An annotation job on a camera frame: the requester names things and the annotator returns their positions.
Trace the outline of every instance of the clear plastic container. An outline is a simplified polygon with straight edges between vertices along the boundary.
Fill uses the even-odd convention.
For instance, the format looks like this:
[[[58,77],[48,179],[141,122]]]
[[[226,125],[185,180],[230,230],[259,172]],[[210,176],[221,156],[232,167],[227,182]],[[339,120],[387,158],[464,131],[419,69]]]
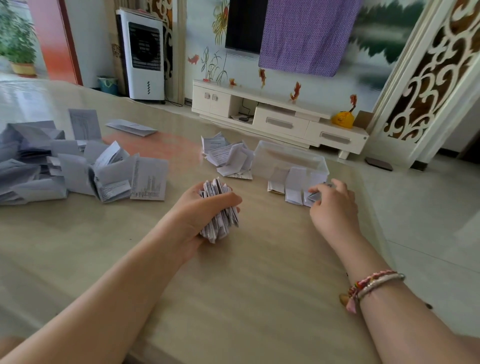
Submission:
[[[255,149],[255,158],[252,163],[252,175],[263,177],[267,180],[273,175],[275,168],[289,170],[291,167],[304,167],[307,169],[307,177],[302,181],[305,188],[310,183],[310,175],[321,175],[326,182],[330,171],[325,158],[308,150],[302,150],[291,146],[266,142],[261,140]]]

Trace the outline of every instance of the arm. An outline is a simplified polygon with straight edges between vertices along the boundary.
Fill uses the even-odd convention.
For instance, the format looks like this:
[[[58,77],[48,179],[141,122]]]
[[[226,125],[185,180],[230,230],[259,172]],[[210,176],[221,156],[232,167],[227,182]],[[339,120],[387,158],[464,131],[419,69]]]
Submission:
[[[198,184],[127,255],[1,364],[121,363],[168,282],[202,243],[197,234],[234,193],[201,198]]]
[[[312,187],[320,191],[310,211],[317,230],[337,253],[350,283],[390,269],[362,236],[355,195],[340,181]],[[384,363],[477,363],[460,339],[401,281],[388,282],[360,303],[375,347]]]

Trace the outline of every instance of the marble table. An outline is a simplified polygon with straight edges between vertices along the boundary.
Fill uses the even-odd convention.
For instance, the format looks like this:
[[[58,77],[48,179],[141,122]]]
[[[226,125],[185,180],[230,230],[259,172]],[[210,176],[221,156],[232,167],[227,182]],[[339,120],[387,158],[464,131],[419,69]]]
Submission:
[[[184,190],[217,176],[201,156],[201,135],[222,131],[252,150],[259,141],[253,134],[63,82],[0,83],[0,108],[0,128],[49,118],[67,139],[72,138],[68,108],[96,109],[105,141],[170,161],[165,202],[103,205],[72,193],[67,200],[0,207],[0,256],[70,299],[132,248]],[[109,119],[160,132],[140,138],[105,127]],[[359,174],[333,160],[327,164],[330,177],[355,190],[361,229],[390,260]],[[314,229],[309,209],[268,193],[261,178],[227,182],[243,197],[240,227],[215,245],[203,245],[178,272],[133,351],[153,362],[185,364],[379,362],[361,316],[348,314],[338,301],[348,280]]]

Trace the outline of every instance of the purple cloth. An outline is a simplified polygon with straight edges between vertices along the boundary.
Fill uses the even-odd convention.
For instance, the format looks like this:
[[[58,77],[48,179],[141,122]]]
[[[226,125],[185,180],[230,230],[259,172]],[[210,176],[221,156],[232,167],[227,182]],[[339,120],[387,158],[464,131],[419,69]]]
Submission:
[[[259,67],[333,77],[362,0],[269,0]]]

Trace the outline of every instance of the forearm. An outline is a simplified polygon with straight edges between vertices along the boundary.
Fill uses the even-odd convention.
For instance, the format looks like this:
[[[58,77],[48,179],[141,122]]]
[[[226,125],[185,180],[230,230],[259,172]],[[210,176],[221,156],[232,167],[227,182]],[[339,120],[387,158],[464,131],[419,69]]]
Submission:
[[[361,235],[331,242],[350,282],[390,269]],[[384,363],[476,363],[457,336],[403,282],[368,294],[361,311]]]
[[[121,363],[181,264],[166,239],[147,236],[1,363]]]

